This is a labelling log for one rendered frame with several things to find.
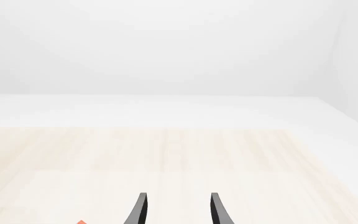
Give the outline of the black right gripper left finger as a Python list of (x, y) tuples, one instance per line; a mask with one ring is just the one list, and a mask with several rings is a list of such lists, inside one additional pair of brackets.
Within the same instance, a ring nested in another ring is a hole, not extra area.
[(147, 210), (148, 210), (148, 200), (147, 194), (142, 192), (139, 194), (139, 197), (125, 220), (124, 224), (145, 224), (147, 218)]

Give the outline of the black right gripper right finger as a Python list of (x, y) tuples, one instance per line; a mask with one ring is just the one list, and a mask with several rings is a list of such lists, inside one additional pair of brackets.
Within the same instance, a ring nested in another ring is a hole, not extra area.
[(218, 193), (211, 194), (210, 210), (213, 224), (234, 224), (233, 220), (224, 208)]

